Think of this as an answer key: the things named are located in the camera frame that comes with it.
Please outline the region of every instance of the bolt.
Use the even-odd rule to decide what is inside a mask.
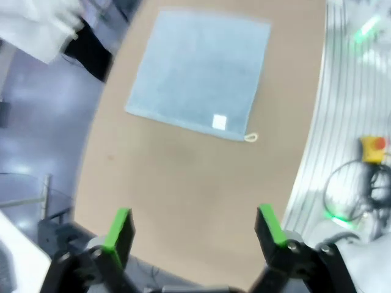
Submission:
[[[321,251],[323,251],[327,255],[333,255],[331,248],[327,245],[322,245],[322,247],[320,249],[321,249]]]
[[[63,261],[66,261],[69,257],[71,256],[71,254],[69,252],[67,252],[66,254],[62,255],[58,262],[63,262]]]
[[[97,250],[95,250],[95,251],[92,253],[92,256],[93,256],[94,258],[97,258],[97,257],[99,257],[101,254],[102,254],[102,251],[101,251],[100,249],[97,249]]]
[[[288,248],[292,251],[292,252],[295,252],[295,253],[298,253],[299,252],[299,249],[298,249],[298,246],[296,243],[294,242],[290,242],[288,244]]]

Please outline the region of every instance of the table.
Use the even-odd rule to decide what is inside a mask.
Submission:
[[[248,132],[232,142],[124,111],[162,7],[245,15],[272,23]],[[325,2],[145,0],[125,37],[93,121],[76,193],[75,221],[106,234],[119,207],[133,209],[132,254],[200,284],[247,289],[265,263],[255,211],[281,219],[304,150],[321,65]]]

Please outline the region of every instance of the silver metal panel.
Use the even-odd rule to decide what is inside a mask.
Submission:
[[[374,40],[357,44],[346,36],[344,6],[327,4],[326,36],[312,125],[283,225],[307,240],[325,219],[325,183],[346,162],[360,159],[360,136],[389,134],[389,56]],[[360,192],[362,164],[336,173],[327,198],[346,214]]]

